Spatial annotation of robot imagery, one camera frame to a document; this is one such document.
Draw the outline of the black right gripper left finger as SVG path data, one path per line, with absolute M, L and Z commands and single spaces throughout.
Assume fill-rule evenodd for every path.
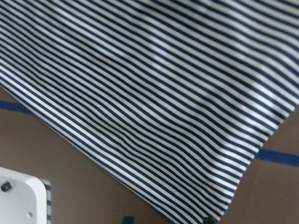
M 135 218 L 133 216 L 126 216 L 122 220 L 122 224 L 134 224 Z

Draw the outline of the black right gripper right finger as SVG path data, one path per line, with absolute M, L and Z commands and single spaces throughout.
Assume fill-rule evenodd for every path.
M 214 224 L 214 218 L 213 217 L 203 218 L 203 224 Z

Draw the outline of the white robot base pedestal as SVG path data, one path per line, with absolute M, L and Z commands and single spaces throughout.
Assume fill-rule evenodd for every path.
M 50 224 L 51 183 L 45 179 L 1 167 L 0 222 Z

